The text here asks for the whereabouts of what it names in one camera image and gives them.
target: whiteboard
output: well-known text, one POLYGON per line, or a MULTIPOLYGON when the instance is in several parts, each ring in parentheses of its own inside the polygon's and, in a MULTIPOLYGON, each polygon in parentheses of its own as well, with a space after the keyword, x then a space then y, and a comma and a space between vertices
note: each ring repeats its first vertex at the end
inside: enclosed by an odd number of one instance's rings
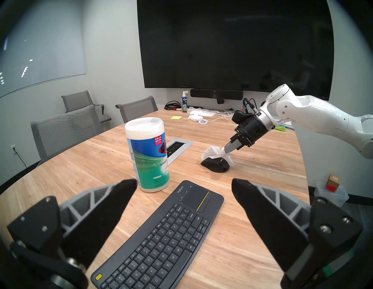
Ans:
POLYGON ((39 1, 0 44, 0 97, 85 74, 80 1, 39 1))

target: disinfecting wipes container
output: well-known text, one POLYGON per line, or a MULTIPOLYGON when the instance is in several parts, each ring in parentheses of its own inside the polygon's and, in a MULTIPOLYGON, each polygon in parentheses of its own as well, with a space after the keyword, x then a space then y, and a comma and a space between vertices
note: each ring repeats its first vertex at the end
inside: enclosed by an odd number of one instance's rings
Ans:
POLYGON ((134 119, 124 126, 138 186, 157 192, 169 182, 163 120, 157 117, 134 119))

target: green scissors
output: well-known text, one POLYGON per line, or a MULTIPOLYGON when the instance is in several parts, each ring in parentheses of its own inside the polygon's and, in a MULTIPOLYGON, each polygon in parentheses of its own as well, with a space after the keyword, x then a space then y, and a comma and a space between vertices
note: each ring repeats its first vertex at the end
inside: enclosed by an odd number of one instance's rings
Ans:
POLYGON ((282 132, 286 131, 286 129, 283 126, 277 126, 274 129, 277 129, 278 131, 282 131, 282 132))

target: yellow stripe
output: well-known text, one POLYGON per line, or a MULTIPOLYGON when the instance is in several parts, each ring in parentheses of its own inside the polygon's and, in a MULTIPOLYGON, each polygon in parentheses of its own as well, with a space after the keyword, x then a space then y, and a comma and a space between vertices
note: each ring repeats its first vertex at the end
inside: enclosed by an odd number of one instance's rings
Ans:
POLYGON ((203 198, 202 203, 203 203, 203 201, 206 199, 206 197, 207 197, 208 194, 209 194, 209 192, 207 192, 206 196, 203 198))

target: touchpad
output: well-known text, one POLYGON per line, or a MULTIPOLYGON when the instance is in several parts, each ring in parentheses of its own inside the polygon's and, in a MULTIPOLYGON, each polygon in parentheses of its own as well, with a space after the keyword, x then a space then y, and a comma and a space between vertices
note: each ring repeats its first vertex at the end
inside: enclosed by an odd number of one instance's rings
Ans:
POLYGON ((183 203, 192 207, 197 212, 203 212, 211 199, 212 192, 200 186, 193 186, 183 200, 183 203))

